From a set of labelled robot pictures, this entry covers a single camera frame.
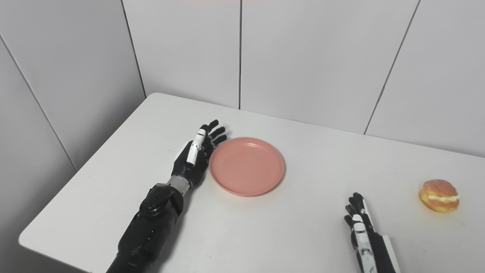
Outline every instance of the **cream filling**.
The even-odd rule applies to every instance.
[[[442,202],[446,202],[446,201],[449,201],[449,202],[454,202],[458,199],[460,199],[460,196],[452,196],[452,197],[441,197],[441,196],[435,196],[435,195],[428,195],[428,199],[431,199],[431,200],[439,200],[439,201],[442,201]]]

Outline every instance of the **cream puff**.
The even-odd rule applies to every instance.
[[[442,179],[424,182],[419,197],[425,206],[437,212],[452,212],[460,205],[455,187]]]

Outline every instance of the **black forearm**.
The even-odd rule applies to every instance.
[[[147,272],[160,258],[182,210],[181,193],[167,184],[156,184],[123,234],[107,273]]]

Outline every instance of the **robotic hand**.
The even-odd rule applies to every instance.
[[[177,157],[172,177],[148,192],[118,244],[107,273],[145,273],[160,259],[163,245],[183,211],[183,196],[200,184],[214,149],[227,139],[218,120],[202,125]]]
[[[344,219],[350,226],[361,273],[401,273],[389,237],[374,229],[364,197],[354,192],[349,203]]]

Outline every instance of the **white thumb segment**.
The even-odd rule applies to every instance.
[[[197,154],[202,149],[202,142],[206,136],[206,131],[204,129],[199,129],[199,132],[194,138],[192,145],[190,146],[189,154],[187,156],[187,162],[195,165],[195,161],[197,160]]]

